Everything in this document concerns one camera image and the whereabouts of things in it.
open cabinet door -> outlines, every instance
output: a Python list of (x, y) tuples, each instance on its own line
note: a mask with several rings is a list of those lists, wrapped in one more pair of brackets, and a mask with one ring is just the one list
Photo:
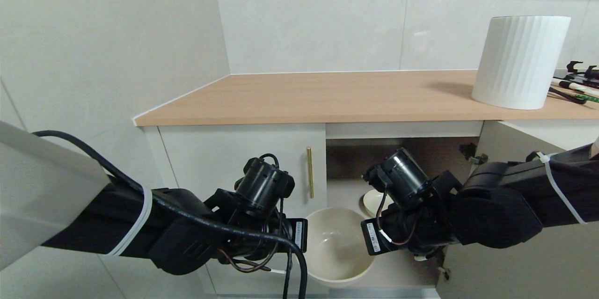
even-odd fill
[[(485, 153), (489, 161), (523, 161), (533, 150), (563, 152), (591, 143), (599, 135), (599, 127), (596, 129), (593, 137), (584, 137), (570, 146), (543, 141), (534, 132), (508, 122), (485, 122), (477, 155)], [(563, 136), (576, 137), (575, 134)], [(449, 280), (441, 274), (437, 292), (442, 299), (596, 298), (597, 246), (599, 222), (546, 228), (526, 243), (511, 248), (449, 246), (443, 263)]]

countertop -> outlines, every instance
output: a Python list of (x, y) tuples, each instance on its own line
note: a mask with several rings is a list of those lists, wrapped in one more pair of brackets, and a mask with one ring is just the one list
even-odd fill
[(476, 70), (229, 75), (135, 119), (137, 126), (599, 119), (599, 103), (550, 95), (522, 111), (470, 98)]

cabinet handle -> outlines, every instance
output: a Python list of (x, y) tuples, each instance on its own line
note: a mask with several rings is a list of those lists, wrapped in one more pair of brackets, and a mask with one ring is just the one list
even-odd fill
[(308, 158), (308, 185), (310, 186), (310, 198), (314, 198), (314, 175), (312, 173), (312, 148), (306, 147)]

barcode sticker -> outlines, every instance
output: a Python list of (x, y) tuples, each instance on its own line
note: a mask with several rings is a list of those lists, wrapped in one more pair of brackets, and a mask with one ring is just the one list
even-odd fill
[(303, 248), (301, 245), (303, 229), (304, 224), (302, 222), (297, 222), (295, 224), (295, 245), (297, 245), (298, 248)]
[(374, 225), (372, 223), (366, 223), (366, 228), (368, 228), (368, 234), (370, 235), (370, 242), (373, 244), (374, 252), (380, 252), (379, 240), (376, 238)]

white cable tie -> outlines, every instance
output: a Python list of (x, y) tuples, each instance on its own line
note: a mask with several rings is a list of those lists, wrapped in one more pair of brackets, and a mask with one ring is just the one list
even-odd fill
[(385, 239), (386, 239), (386, 240), (387, 240), (389, 243), (392, 243), (392, 242), (393, 242), (393, 240), (391, 240), (391, 237), (387, 236), (387, 233), (385, 233), (385, 231), (383, 231), (383, 229), (379, 229), (379, 233), (380, 233), (380, 234), (381, 234), (383, 237), (385, 237)]
[(539, 156), (539, 159), (541, 160), (541, 162), (543, 162), (543, 164), (545, 164), (545, 172), (547, 173), (547, 178), (549, 179), (549, 183), (554, 188), (555, 192), (561, 198), (561, 200), (563, 201), (563, 203), (565, 204), (565, 206), (568, 207), (568, 210), (576, 218), (576, 220), (578, 221), (578, 223), (580, 223), (580, 224), (586, 224), (586, 222), (584, 220), (582, 220), (582, 217), (578, 214), (578, 212), (576, 211), (576, 209), (574, 209), (574, 207), (572, 206), (572, 204), (570, 203), (570, 201), (568, 201), (568, 199), (566, 198), (566, 196), (562, 193), (560, 187), (555, 182), (553, 174), (551, 173), (551, 167), (549, 165), (549, 161), (551, 161), (551, 156), (554, 156), (555, 154), (556, 153), (545, 155), (545, 154), (543, 154), (541, 152), (537, 152), (537, 155)]
[(129, 244), (131, 244), (137, 233), (139, 233), (150, 217), (150, 213), (152, 212), (152, 190), (144, 186), (141, 188), (143, 188), (144, 191), (144, 205), (141, 207), (139, 217), (137, 217), (137, 220), (133, 223), (129, 232), (124, 235), (123, 239), (120, 240), (120, 242), (114, 246), (112, 251), (108, 252), (106, 255), (120, 256), (127, 249)]

